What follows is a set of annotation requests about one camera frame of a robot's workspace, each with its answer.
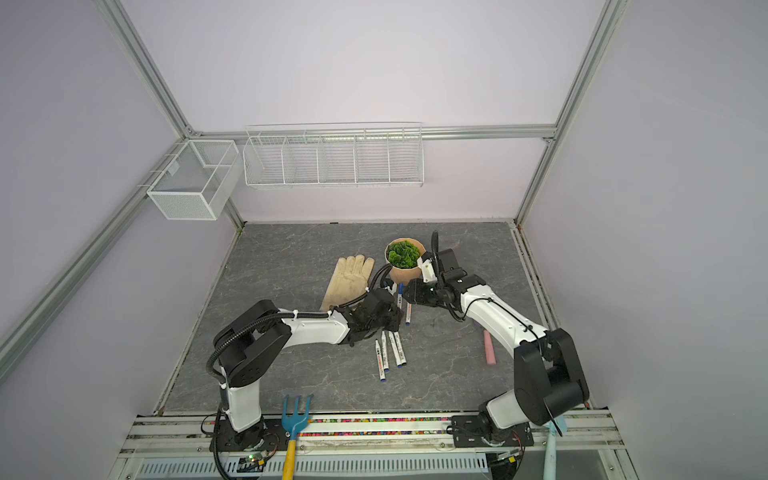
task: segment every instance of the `white wire shelf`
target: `white wire shelf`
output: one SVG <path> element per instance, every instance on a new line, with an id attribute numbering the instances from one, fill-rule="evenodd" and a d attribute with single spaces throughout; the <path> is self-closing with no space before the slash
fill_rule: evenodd
<path id="1" fill-rule="evenodd" d="M 243 174 L 230 140 L 189 140 L 147 194 L 169 220 L 216 220 Z"/>
<path id="2" fill-rule="evenodd" d="M 247 127 L 243 165 L 251 187 L 418 187 L 424 183 L 419 124 L 385 128 L 345 124 L 344 130 L 312 130 L 311 134 L 308 128 L 281 127 L 286 126 Z"/>

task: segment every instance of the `work glove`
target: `work glove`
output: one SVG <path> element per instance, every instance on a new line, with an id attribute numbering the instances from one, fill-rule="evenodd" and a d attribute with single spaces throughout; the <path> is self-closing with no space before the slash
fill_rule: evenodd
<path id="1" fill-rule="evenodd" d="M 339 258 L 320 311 L 327 312 L 332 305 L 341 305 L 363 295 L 373 271 L 373 262 L 373 258 L 366 260 L 365 255 Z"/>

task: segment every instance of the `gray marble surface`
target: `gray marble surface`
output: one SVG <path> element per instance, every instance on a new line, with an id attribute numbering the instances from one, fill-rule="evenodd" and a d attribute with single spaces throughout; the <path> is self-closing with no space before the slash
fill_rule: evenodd
<path id="1" fill-rule="evenodd" d="M 213 338 L 261 299 L 281 308 L 317 311 L 336 260 L 362 253 L 384 264 L 390 240 L 412 237 L 425 245 L 433 230 L 440 248 L 482 276 L 520 313 L 540 323 L 506 223 L 348 223 L 247 225 L 232 252 L 171 390 L 165 412 L 214 411 L 215 380 L 205 373 Z M 261 379 L 261 406 L 279 413 L 283 396 L 314 394 L 317 411 L 422 411 L 477 409 L 509 390 L 512 360 L 495 342 L 495 366 L 485 364 L 480 325 L 457 323 L 443 309 L 414 306 L 411 325 L 400 327 L 407 365 L 379 381 L 373 339 L 354 347 L 292 346 Z"/>

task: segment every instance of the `pink chalk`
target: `pink chalk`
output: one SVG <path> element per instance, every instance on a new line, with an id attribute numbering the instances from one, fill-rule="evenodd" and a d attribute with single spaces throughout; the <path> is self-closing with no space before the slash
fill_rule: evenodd
<path id="1" fill-rule="evenodd" d="M 482 333 L 483 341 L 485 343 L 485 363 L 489 365 L 496 365 L 496 355 L 493 353 L 493 342 L 491 342 L 491 333 L 488 330 L 484 330 Z"/>

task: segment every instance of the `mounting plate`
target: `mounting plate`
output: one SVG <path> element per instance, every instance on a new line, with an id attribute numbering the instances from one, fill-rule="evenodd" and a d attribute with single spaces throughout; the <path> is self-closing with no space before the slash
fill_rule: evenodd
<path id="1" fill-rule="evenodd" d="M 264 443 L 259 445 L 254 451 L 267 450 L 271 452 L 275 448 L 275 436 L 269 435 L 270 433 L 277 435 L 278 452 L 288 449 L 288 436 L 283 428 L 281 419 L 264 419 L 262 423 L 257 423 L 248 430 L 237 433 L 232 429 L 232 425 L 227 420 L 227 417 L 222 415 L 221 425 L 219 425 L 219 436 L 217 437 L 217 447 L 219 452 L 245 452 L 254 443 L 258 444 L 259 439 L 264 438 Z M 212 452 L 213 448 L 209 446 L 208 450 Z"/>
<path id="2" fill-rule="evenodd" d="M 477 415 L 454 415 L 451 417 L 451 426 L 458 427 L 451 432 L 453 435 L 453 445 L 457 448 L 487 446 L 516 447 L 518 446 L 518 439 L 512 435 L 513 431 L 520 437 L 522 446 L 529 447 L 533 445 L 531 425 L 527 422 L 513 425 L 508 431 L 503 432 L 504 442 L 495 442 L 498 443 L 496 445 L 489 445 L 483 440 L 483 432 L 485 432 L 487 428 Z"/>

